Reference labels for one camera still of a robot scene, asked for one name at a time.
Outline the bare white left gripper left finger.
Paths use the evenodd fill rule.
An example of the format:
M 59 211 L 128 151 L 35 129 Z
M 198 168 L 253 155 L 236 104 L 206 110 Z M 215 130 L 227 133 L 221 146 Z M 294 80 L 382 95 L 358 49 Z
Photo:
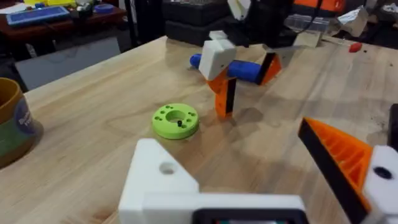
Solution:
M 138 140 L 118 206 L 121 223 L 145 223 L 144 197 L 198 193 L 198 182 L 155 139 Z

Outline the white orange left gripper right finger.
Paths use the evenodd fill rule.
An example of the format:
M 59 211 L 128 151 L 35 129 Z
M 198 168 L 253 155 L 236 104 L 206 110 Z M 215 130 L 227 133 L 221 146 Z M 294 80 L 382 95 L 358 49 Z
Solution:
M 397 151 L 304 117 L 298 137 L 351 223 L 397 224 Z

